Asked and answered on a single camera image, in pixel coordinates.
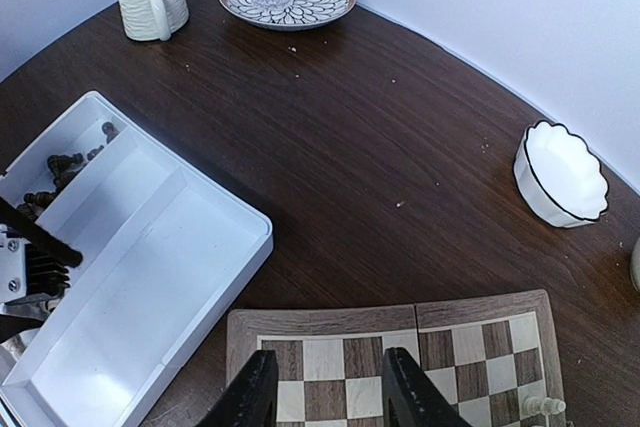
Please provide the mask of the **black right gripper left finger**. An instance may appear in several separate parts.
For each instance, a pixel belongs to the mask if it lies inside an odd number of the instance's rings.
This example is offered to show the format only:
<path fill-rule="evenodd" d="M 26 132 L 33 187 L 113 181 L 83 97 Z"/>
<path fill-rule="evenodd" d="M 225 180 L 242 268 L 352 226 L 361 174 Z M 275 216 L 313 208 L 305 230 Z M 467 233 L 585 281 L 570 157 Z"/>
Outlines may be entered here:
<path fill-rule="evenodd" d="M 197 427 L 275 426 L 278 363 L 273 350 L 256 350 Z"/>

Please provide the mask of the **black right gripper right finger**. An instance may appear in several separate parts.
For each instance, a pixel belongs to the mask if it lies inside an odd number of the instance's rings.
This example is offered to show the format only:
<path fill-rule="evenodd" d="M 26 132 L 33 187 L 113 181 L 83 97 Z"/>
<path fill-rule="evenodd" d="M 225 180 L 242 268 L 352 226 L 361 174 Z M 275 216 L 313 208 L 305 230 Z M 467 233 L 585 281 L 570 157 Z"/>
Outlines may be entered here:
<path fill-rule="evenodd" d="M 385 350 L 382 405 L 385 426 L 470 427 L 405 348 Z"/>

